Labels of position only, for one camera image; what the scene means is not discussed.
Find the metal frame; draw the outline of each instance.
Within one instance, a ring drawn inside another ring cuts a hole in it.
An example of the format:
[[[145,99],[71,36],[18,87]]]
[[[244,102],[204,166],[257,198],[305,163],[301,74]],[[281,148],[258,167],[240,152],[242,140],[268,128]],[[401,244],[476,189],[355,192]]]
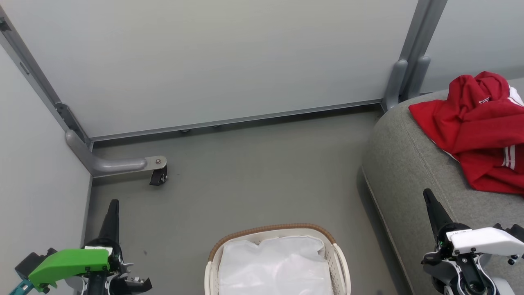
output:
[[[431,58],[424,56],[439,23],[447,0],[419,0],[384,94],[382,109],[387,112],[400,101],[420,95]]]
[[[0,45],[42,102],[49,109],[58,124],[65,131],[65,140],[92,177],[102,177],[130,172],[153,171],[152,185],[159,185],[167,179],[167,159],[154,156],[123,160],[105,160],[92,154],[92,142],[74,117],[69,107],[60,98],[43,74],[24,41],[0,6]]]
[[[420,88],[431,59],[425,57],[447,0],[419,0],[401,57],[408,61],[406,75],[400,87],[400,100],[420,95]]]
[[[127,132],[127,133],[120,133],[120,134],[95,136],[95,137],[91,138],[91,141],[92,142],[100,142],[100,141],[107,141],[107,140],[131,138],[131,137],[135,137],[135,136],[167,133],[167,132],[173,132],[173,131],[186,132],[186,131],[189,131],[189,130],[195,129],[195,128],[216,127],[216,126],[219,126],[219,125],[241,123],[241,122],[249,122],[249,121],[256,121],[256,120],[263,120],[263,119],[271,119],[271,118],[285,117],[285,116],[290,116],[290,115],[299,115],[299,114],[307,114],[307,113],[315,113],[315,112],[322,112],[322,111],[329,111],[329,110],[338,110],[338,109],[366,106],[366,105],[369,105],[369,104],[377,104],[377,103],[380,103],[381,101],[382,101],[382,99],[375,99],[375,100],[367,100],[367,101],[362,101],[362,102],[351,102],[351,103],[344,103],[344,104],[336,104],[334,106],[311,108],[311,109],[304,109],[304,110],[297,110],[297,111],[289,111],[289,112],[281,112],[281,113],[273,113],[273,114],[264,114],[264,115],[256,115],[256,116],[252,116],[252,117],[243,117],[243,118],[220,120],[220,121],[198,123],[198,124],[189,124],[189,125],[182,125],[182,126],[175,126],[175,127],[165,127],[165,128],[151,129],[151,130],[143,130],[143,131],[134,131],[134,132]]]
[[[65,132],[65,141],[89,173],[93,175],[93,178],[130,172],[160,170],[167,165],[167,159],[164,156],[121,160],[99,158],[91,153],[89,148],[85,146],[85,143],[73,130]]]

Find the white laundry basket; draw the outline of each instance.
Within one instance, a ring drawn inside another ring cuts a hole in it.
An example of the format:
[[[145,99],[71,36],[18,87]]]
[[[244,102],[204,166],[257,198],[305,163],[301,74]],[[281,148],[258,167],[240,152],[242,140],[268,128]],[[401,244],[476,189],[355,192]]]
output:
[[[329,265],[333,294],[351,294],[350,272],[347,268],[346,258],[333,236],[318,225],[297,223],[257,227],[239,231],[222,238],[211,250],[208,265],[205,267],[205,295],[219,295],[220,260],[222,259],[224,244],[227,241],[248,240],[259,244],[263,240],[289,236],[311,236],[321,239],[325,244],[325,258]]]

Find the gray fabric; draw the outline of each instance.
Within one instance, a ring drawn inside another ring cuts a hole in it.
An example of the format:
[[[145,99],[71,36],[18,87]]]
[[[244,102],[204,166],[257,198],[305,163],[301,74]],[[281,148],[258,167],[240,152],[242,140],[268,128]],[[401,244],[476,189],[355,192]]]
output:
[[[524,94],[524,79],[509,82]],[[363,158],[368,186],[415,294],[439,294],[422,271],[422,256],[433,250],[422,191],[430,188],[451,218],[472,228],[501,223],[524,226],[524,200],[518,195],[474,191],[457,161],[441,151],[418,127],[410,104],[446,99],[440,91],[401,103],[376,124]],[[494,257],[486,268],[524,294],[524,263],[514,266]]]

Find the caster wheel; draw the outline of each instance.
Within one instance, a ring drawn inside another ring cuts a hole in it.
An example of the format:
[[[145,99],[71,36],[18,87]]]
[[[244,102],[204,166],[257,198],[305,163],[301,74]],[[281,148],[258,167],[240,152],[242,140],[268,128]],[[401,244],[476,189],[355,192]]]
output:
[[[151,175],[151,182],[149,185],[159,186],[164,184],[167,180],[167,165],[162,169],[153,170],[153,175]]]

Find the white stripe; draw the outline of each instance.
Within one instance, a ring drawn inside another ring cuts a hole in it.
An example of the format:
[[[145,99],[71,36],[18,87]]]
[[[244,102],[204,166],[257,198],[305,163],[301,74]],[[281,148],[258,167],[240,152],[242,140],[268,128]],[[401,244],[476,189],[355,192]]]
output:
[[[510,168],[515,170],[515,146],[512,145],[509,149]]]
[[[523,105],[519,104],[517,101],[515,101],[515,99],[513,97],[508,97],[509,101],[511,101],[512,103],[520,106],[520,107],[524,107]]]
[[[504,166],[507,167],[509,162],[508,147],[504,148],[504,153],[506,154],[504,157]]]
[[[445,151],[445,150],[442,150],[442,151],[443,151],[444,153],[448,154],[450,157],[452,157],[455,161],[458,162],[458,160],[457,160],[457,159],[456,159],[452,154],[448,153],[448,152]]]

